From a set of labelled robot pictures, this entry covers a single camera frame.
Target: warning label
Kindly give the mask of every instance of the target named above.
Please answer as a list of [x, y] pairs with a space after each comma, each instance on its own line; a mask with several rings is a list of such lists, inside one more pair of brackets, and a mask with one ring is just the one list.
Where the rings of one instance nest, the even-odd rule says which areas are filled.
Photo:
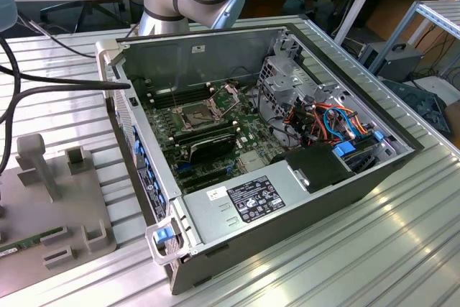
[[267, 176], [227, 190], [227, 193], [246, 223], [285, 206]]

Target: metal work surface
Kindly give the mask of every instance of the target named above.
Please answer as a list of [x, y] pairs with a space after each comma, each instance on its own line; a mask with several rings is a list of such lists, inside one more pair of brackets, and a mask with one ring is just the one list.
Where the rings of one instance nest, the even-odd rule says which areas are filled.
[[[98, 92], [26, 98], [14, 136], [40, 130], [49, 155], [84, 145], [94, 156], [119, 248], [0, 300], [1, 306], [456, 306], [460, 298], [460, 152], [428, 128], [313, 24], [298, 17], [248, 19], [236, 26], [293, 22], [377, 100], [425, 151], [364, 200], [318, 222], [207, 283], [172, 296], [143, 239], [145, 223]], [[192, 30], [203, 29], [193, 25]], [[92, 52], [93, 43], [125, 31], [63, 36]], [[44, 38], [11, 41], [22, 70], [97, 79], [96, 64]], [[0, 55], [0, 63], [6, 57]], [[321, 70], [314, 60], [308, 68]], [[6, 108], [12, 78], [1, 78]], [[24, 88], [38, 83], [24, 82]]]
[[459, 1], [424, 1], [417, 6], [416, 11], [460, 39]]

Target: metal bracket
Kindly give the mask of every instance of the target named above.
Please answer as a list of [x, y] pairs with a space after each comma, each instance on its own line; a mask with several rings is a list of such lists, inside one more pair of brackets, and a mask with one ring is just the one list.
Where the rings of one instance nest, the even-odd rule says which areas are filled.
[[[116, 57], [122, 52], [122, 48], [115, 39], [96, 42], [96, 62], [101, 80], [107, 81], [106, 65], [112, 65]], [[105, 98], [111, 98], [114, 96], [114, 91], [104, 91], [103, 95]]]

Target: metal shelf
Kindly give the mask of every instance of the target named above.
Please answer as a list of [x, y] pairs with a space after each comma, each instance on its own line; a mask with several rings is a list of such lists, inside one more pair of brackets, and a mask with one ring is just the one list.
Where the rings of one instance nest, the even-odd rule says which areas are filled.
[[[396, 43], [398, 37], [412, 22], [416, 14], [424, 16], [428, 21], [443, 28], [449, 34], [460, 40], [460, 1], [415, 1], [392, 33], [383, 50], [369, 66], [369, 71], [371, 73], [377, 71], [390, 49]], [[443, 69], [441, 75], [455, 63], [458, 57], [459, 56], [457, 56], [451, 64], [448, 64], [447, 68]]]

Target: expansion slot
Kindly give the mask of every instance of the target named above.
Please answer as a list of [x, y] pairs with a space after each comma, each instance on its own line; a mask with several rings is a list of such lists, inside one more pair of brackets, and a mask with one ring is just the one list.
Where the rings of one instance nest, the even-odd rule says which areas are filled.
[[156, 109], [166, 109], [181, 104], [191, 104], [193, 102], [206, 100], [210, 96], [211, 92], [209, 91], [209, 87], [199, 86], [184, 91], [156, 94], [153, 96], [153, 104]]

